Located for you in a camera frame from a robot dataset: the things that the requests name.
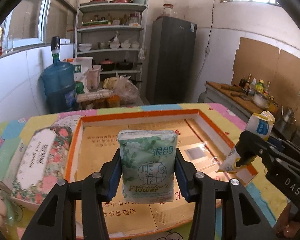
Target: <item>blue water bottle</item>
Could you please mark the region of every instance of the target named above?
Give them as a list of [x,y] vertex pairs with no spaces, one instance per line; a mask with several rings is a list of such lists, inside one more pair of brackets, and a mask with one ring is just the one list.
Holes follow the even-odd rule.
[[68,62],[60,62],[60,38],[51,39],[53,63],[41,74],[44,93],[52,114],[75,111],[79,104],[76,101],[74,68]]

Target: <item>black bottle cap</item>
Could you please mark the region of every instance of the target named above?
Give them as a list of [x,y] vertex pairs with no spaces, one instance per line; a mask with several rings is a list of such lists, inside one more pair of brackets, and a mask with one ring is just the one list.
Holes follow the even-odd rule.
[[51,38],[51,50],[60,49],[60,37],[55,36]]

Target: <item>shelf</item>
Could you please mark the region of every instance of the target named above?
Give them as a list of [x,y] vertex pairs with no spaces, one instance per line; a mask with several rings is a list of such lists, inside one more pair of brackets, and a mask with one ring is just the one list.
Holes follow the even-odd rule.
[[100,75],[105,75],[105,74],[126,74],[126,73],[140,73],[140,70],[132,69],[132,70],[112,70],[112,71],[101,71]]
[[143,27],[138,26],[128,26],[128,25],[97,25],[97,26],[89,26],[78,29],[79,33],[88,33],[95,31],[117,31],[117,30],[132,30],[132,31],[141,31]]
[[138,3],[96,3],[80,6],[83,13],[97,11],[134,11],[143,12],[147,8],[146,5]]
[[97,53],[97,52],[112,52],[112,51],[139,51],[140,49],[95,49],[89,50],[87,52],[77,52],[77,55],[81,54],[90,54],[90,53]]

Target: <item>kettle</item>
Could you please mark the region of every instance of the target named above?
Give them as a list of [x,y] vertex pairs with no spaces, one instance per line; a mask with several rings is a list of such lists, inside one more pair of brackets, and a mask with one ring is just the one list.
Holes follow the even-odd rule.
[[294,124],[296,122],[296,118],[294,117],[294,112],[291,107],[288,107],[286,113],[283,113],[283,106],[281,110],[282,119],[288,124]]

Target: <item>gray refrigerator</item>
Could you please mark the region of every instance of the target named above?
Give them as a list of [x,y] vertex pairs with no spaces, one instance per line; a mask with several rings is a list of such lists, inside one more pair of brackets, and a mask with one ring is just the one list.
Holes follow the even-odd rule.
[[196,32],[196,24],[177,18],[153,22],[146,87],[150,104],[184,102]]

